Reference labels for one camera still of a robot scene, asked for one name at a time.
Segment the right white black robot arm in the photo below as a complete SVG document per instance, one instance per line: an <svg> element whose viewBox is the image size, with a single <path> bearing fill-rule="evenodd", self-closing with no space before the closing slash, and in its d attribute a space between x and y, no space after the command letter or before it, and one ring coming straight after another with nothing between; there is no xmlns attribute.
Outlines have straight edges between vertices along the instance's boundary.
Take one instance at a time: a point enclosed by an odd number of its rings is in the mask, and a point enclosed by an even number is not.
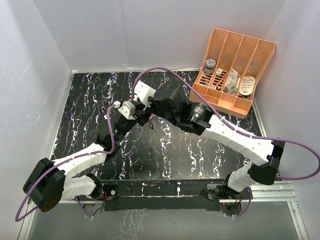
<svg viewBox="0 0 320 240"><path fill-rule="evenodd" d="M152 89L146 99L153 114L187 133L218 141L249 159L246 165L228 174L222 185L209 190L212 196L233 199L256 183L274 184L284 143L240 135L236 132L238 127L231 130L233 124L223 122L208 106L190 102L171 87Z"/></svg>

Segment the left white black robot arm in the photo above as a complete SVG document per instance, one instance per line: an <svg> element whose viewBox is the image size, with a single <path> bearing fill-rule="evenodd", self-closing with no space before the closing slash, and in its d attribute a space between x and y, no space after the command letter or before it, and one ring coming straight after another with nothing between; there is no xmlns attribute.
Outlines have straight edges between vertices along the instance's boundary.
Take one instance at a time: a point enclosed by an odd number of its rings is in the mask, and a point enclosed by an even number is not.
<svg viewBox="0 0 320 240"><path fill-rule="evenodd" d="M119 143L135 125L145 125L151 113L136 110L126 118L122 113L100 125L96 140L88 147L60 159L43 158L38 161L22 190L43 212L52 210L60 200L87 196L93 200L103 195L103 187L88 175L79 177L85 170L112 158Z"/></svg>

